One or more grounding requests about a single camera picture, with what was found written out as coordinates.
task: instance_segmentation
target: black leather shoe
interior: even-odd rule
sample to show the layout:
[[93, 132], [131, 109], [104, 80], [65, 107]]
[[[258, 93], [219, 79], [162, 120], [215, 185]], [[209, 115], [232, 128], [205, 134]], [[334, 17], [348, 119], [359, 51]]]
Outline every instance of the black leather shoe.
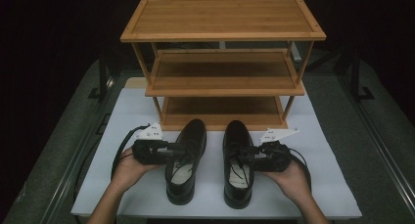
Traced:
[[247, 150], [253, 140], [245, 124], [239, 120], [230, 122], [223, 138], [223, 160], [225, 175], [225, 202], [233, 208], [244, 208], [251, 201], [254, 170], [242, 157], [254, 159]]
[[167, 162], [166, 192], [170, 202], [182, 205], [191, 201], [195, 193], [196, 170], [207, 144], [205, 124], [199, 119], [191, 120], [181, 131], [176, 143], [183, 145], [186, 153]]

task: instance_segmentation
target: black background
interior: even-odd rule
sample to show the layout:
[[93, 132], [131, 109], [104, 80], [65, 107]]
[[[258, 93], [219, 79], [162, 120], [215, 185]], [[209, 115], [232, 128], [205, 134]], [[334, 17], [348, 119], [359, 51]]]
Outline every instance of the black background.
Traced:
[[[0, 0], [0, 220], [19, 193], [85, 71], [137, 67], [119, 37], [139, 0]], [[415, 122], [415, 0], [306, 0], [328, 51], [354, 41], [360, 58]]]

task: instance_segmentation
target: white plastic part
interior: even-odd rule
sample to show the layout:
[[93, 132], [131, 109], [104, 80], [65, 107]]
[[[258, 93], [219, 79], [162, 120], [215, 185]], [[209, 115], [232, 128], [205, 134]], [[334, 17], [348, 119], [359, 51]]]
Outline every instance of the white plastic part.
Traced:
[[260, 137], [259, 143], [275, 142], [282, 138], [288, 137], [295, 133], [300, 132], [297, 128], [295, 129], [270, 129], [268, 128], [265, 133]]
[[159, 123], [154, 123], [147, 127], [146, 129], [140, 131], [137, 136], [137, 139], [146, 139], [146, 140], [162, 140], [161, 126]]

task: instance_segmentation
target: forearm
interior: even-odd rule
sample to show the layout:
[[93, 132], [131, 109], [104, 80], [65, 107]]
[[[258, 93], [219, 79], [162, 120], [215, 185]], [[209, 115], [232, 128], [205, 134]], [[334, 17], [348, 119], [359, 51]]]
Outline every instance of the forearm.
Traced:
[[317, 202], [312, 196], [303, 198], [301, 201], [294, 202], [299, 208], [306, 224], [328, 224], [329, 221], [324, 216]]
[[117, 185], [110, 184], [107, 188], [91, 216], [88, 219], [88, 224], [106, 224], [114, 223], [116, 212], [121, 202], [124, 191]]

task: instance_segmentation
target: shoe insole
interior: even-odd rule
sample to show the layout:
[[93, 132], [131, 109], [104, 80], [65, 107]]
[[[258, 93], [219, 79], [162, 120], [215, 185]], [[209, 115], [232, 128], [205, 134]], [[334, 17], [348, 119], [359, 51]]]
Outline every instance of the shoe insole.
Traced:
[[183, 164], [183, 162], [180, 162], [177, 159], [174, 162], [174, 168], [172, 173], [173, 177], [171, 178], [171, 182], [176, 185], [185, 183], [192, 176], [192, 168], [193, 162]]
[[236, 188], [248, 188], [250, 181], [250, 167], [247, 164], [241, 168], [235, 159], [231, 159], [229, 183]]

